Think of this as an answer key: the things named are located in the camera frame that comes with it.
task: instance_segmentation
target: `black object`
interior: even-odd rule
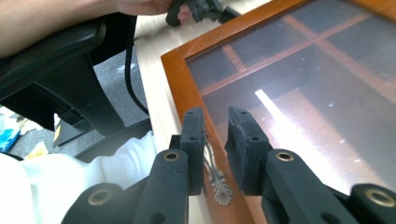
[[[348,197],[323,185],[294,152],[272,149],[248,111],[231,107],[228,160],[246,195],[262,196],[268,223],[395,223],[396,195],[372,184]]]
[[[294,152],[273,149],[248,111],[231,107],[229,121],[230,166],[244,194],[262,196],[268,223],[395,223],[394,192],[363,184],[348,197],[323,185]],[[188,196],[203,187],[205,143],[204,116],[194,108],[147,178],[126,190],[111,184],[87,189],[63,223],[187,223]]]
[[[150,119],[144,119],[87,147],[78,153],[76,158],[81,161],[91,162],[98,156],[112,156],[129,139],[132,137],[140,139],[149,131],[152,131]]]
[[[50,118],[57,113],[77,133],[94,128],[109,136],[124,129],[93,71],[89,55],[102,44],[105,33],[102,20],[87,21],[12,56],[0,67],[0,100],[14,101],[13,95],[23,92],[26,100],[13,102],[16,108],[5,105],[19,113],[19,108],[36,101],[32,104],[39,106],[23,116],[35,120],[31,116],[48,114]],[[50,121],[44,127],[53,130],[53,119]],[[59,145],[68,140],[65,138]]]
[[[9,157],[11,157],[11,158],[13,158],[13,159],[15,159],[15,160],[17,160],[17,161],[23,161],[23,158],[22,157],[19,157],[19,156],[16,156],[16,155],[12,155],[12,154],[9,154],[9,153],[7,153],[7,152],[0,152],[1,154],[4,154],[4,155],[6,155],[6,156],[9,156]]]
[[[200,108],[186,113],[184,131],[156,156],[148,177],[125,190],[107,183],[85,190],[62,223],[187,223],[188,196],[204,183],[203,117]]]
[[[239,16],[239,13],[230,7],[226,7],[223,10],[218,0],[175,0],[165,19],[170,26],[176,27],[180,25],[177,14],[184,3],[189,7],[196,22],[209,18],[212,21],[224,23]]]
[[[126,89],[131,96],[134,103],[145,113],[149,114],[148,109],[139,101],[131,83],[131,61],[132,61],[132,49],[134,46],[134,30],[136,28],[136,16],[131,17],[131,21],[128,27],[128,35],[126,39],[126,52],[125,52],[125,85]]]

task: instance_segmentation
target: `wooden frame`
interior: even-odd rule
[[[396,21],[396,2],[392,0],[353,0],[372,11]]]
[[[186,65],[186,61],[194,56],[199,55],[200,53],[205,52],[208,49],[225,43],[227,40],[240,35],[241,33],[244,33],[245,31],[248,31],[257,25],[279,16],[287,10],[307,2],[307,0],[274,0],[262,7],[250,11],[242,17],[227,22],[221,25],[219,28],[214,29],[162,56],[163,67],[168,78],[175,105],[177,106],[177,113],[180,120],[183,120],[184,113],[192,107],[200,106],[204,110],[206,128],[209,137],[208,140],[215,149],[214,153],[217,159],[218,167],[224,173],[225,178],[230,182],[229,184],[233,191],[233,202],[228,206],[220,206],[214,200],[214,192],[210,184],[207,180],[205,181],[206,203],[214,223],[264,223],[265,219],[262,215],[262,209],[260,205],[257,204],[257,200],[251,200],[251,198],[244,197],[239,193],[238,187],[233,181],[233,175],[227,162],[226,153],[223,149],[223,146],[219,142],[218,134],[215,131],[214,124],[209,118],[208,112],[205,109],[205,104],[201,98],[201,94],[205,94],[211,90],[210,88],[206,88],[203,91],[197,90],[189,67]],[[391,12],[394,7],[389,7],[389,10],[384,12],[383,9],[378,7],[378,5],[373,5],[373,1],[355,0],[355,2],[361,3],[364,6],[373,9],[374,11],[380,12],[388,18],[394,17],[394,14]],[[231,50],[228,55],[229,57],[232,57],[233,53]],[[238,65],[237,60],[235,63],[235,67],[243,66],[240,64]],[[390,91],[385,91],[382,93],[385,95],[394,95],[394,93]]]

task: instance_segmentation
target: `glass tabletop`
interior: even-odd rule
[[[324,184],[396,190],[395,36],[361,7],[318,0],[187,65],[223,145],[228,108],[241,107]]]

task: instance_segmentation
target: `small metal object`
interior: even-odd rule
[[[166,161],[177,161],[180,158],[178,153],[168,152],[163,155],[163,159]]]
[[[107,203],[113,197],[113,193],[108,189],[98,189],[88,198],[88,203],[92,206],[99,206]]]
[[[293,161],[294,157],[293,155],[287,153],[287,152],[278,152],[276,153],[276,157],[280,159],[281,161]]]
[[[224,174],[216,165],[213,148],[209,142],[206,142],[205,145],[204,159],[205,167],[209,172],[209,181],[215,191],[216,202],[223,206],[230,204],[233,191],[228,186]]]
[[[385,207],[396,206],[395,200],[390,197],[386,192],[379,189],[367,189],[364,194],[370,201]]]

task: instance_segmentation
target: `bolt hole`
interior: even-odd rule
[[[323,219],[323,221],[325,221],[327,224],[339,224],[340,220],[338,220],[338,218],[332,214],[329,213],[323,213],[321,215],[321,218]]]
[[[150,224],[161,224],[166,220],[165,215],[162,213],[154,213],[149,217]]]
[[[177,153],[175,153],[175,152],[169,152],[169,153],[166,153],[164,156],[163,156],[163,158],[166,160],[166,161],[177,161],[178,160],[178,154]]]
[[[294,157],[286,152],[278,152],[276,153],[276,157],[281,161],[293,161]]]
[[[376,203],[385,207],[394,207],[396,206],[396,201],[391,196],[389,196],[386,192],[379,189],[367,189],[364,191],[366,197],[370,199],[373,203]]]
[[[107,203],[112,197],[112,193],[108,189],[99,189],[88,198],[88,203],[92,206],[98,206]]]

